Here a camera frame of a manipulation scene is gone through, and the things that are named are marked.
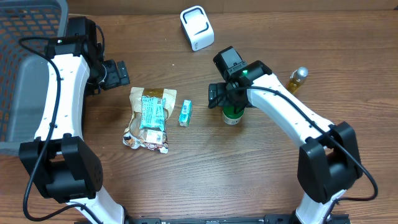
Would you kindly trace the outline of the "green lid white jar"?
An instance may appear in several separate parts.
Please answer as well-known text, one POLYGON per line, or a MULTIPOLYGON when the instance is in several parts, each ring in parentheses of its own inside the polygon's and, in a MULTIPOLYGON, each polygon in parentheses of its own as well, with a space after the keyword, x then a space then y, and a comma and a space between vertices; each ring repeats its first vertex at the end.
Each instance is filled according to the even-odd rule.
POLYGON ((238 124, 243 114, 243 109, 238 109, 234 106, 225 106, 223 108, 223 121, 228 125, 238 124))

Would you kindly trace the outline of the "green white Kleenex tissue pack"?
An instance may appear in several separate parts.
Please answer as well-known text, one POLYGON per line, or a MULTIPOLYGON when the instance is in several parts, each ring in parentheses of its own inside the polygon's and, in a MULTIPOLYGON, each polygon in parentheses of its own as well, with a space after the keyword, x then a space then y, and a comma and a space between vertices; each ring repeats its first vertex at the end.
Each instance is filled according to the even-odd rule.
POLYGON ((191 115, 192 115, 192 102, 190 100, 184 100, 180 116, 178 118, 179 125, 183 127, 188 127, 191 115))

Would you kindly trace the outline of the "teal snack packet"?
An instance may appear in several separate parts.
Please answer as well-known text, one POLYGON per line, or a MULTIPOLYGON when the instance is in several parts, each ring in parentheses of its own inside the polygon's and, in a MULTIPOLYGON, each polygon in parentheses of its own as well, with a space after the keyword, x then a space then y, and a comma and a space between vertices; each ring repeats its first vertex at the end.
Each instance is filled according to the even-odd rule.
POLYGON ((165 99, 152 96, 142 96, 142 115, 140 129, 154 128, 165 130, 164 106, 165 99))

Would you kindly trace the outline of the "brown snack packet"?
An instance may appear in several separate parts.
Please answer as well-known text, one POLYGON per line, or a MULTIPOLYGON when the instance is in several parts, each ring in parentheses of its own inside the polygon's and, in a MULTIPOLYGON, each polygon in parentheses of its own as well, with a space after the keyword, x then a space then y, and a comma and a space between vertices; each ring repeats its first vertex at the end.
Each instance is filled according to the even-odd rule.
MULTIPOLYGON (((167 129, 166 122, 169 120, 174 110, 177 91, 165 88, 150 89, 150 88, 133 87, 131 88, 129 95, 129 100, 132 109, 132 116, 127 128, 124 130, 124 135, 127 132, 130 132, 132 135, 137 136, 140 130, 143 130, 139 128, 141 123, 141 115, 142 115, 142 103, 141 103, 142 96, 152 96, 152 97, 165 99, 165 106, 164 106, 165 130, 163 132, 166 132, 167 129)), ((160 131, 159 129, 154 129, 154 128, 144 128, 144 129, 160 131)))

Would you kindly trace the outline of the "yellow oil bottle silver cap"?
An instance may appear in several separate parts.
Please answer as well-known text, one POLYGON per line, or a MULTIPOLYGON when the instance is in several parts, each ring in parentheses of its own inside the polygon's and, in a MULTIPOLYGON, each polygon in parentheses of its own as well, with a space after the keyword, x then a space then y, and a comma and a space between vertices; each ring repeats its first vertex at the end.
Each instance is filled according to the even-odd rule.
POLYGON ((298 68, 291 74, 286 89, 294 95, 297 90, 305 83, 307 77, 308 69, 306 67, 298 68))

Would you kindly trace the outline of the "white labelled snack packet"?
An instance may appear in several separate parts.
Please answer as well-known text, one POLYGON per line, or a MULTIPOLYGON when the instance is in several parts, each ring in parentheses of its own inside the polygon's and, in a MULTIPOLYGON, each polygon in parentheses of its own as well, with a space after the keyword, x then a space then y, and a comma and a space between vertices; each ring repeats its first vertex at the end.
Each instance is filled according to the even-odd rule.
POLYGON ((137 136, 127 132, 123 136, 123 144, 132 149, 146 148, 163 154, 167 154, 169 151, 166 132, 151 129, 140 130, 137 136))

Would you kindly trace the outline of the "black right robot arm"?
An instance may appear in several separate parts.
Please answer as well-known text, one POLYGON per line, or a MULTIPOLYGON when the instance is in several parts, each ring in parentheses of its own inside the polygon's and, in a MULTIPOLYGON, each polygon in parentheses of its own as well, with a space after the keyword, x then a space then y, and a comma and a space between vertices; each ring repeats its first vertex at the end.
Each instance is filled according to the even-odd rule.
POLYGON ((331 210, 363 174, 354 129, 308 109, 268 66, 259 60, 248 64, 233 47, 220 51, 213 62, 223 82, 209 85, 209 108, 220 106, 229 118, 241 116, 247 107, 259 108, 298 147, 303 199, 292 215, 266 215, 265 223, 349 223, 347 215, 332 215, 331 210))

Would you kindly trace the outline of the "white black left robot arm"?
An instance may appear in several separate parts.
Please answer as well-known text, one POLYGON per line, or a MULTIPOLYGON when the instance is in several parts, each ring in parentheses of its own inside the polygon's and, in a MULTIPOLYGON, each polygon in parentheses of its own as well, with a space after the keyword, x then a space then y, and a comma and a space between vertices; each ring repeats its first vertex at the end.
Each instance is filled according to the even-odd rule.
POLYGON ((47 39, 42 58, 49 84, 35 136, 19 159, 30 175, 27 188, 75 208, 91 223, 131 223, 126 209, 103 186, 100 159, 83 140, 84 100, 129 83, 124 62, 106 60, 103 31, 92 20, 72 17, 63 37, 47 39))

